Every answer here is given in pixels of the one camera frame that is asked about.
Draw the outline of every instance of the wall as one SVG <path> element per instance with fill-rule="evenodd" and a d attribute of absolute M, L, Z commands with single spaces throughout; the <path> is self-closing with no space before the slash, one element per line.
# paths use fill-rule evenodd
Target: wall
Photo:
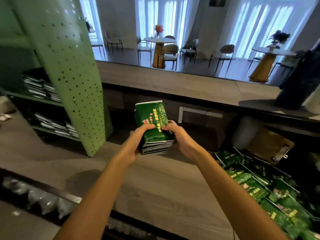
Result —
<path fill-rule="evenodd" d="M 96 0 L 101 31 L 119 36 L 124 48 L 137 48 L 136 13 L 134 0 Z"/>
<path fill-rule="evenodd" d="M 295 41 L 292 51 L 309 50 L 320 38 L 320 1 L 315 6 L 309 20 Z"/>
<path fill-rule="evenodd" d="M 199 8 L 203 8 L 198 47 L 198 57 L 201 59 L 209 59 L 211 53 L 214 51 L 215 54 L 215 51 L 219 49 L 222 28 L 231 2 L 231 0 L 226 0 L 224 7 L 209 7 L 209 1 L 201 0 L 204 5 L 199 4 Z"/>

